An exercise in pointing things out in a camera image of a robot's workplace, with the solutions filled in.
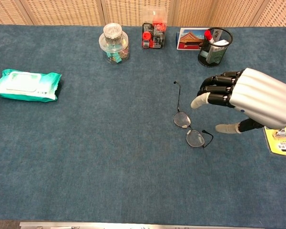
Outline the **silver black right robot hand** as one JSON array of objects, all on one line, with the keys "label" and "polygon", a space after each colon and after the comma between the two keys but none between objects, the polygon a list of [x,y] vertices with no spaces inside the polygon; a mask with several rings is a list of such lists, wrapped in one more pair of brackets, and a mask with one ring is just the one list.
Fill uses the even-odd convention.
[{"label": "silver black right robot hand", "polygon": [[206,78],[191,108],[204,104],[230,107],[247,116],[235,124],[218,124],[215,129],[220,133],[240,134],[262,127],[286,127],[286,83],[252,68]]}]

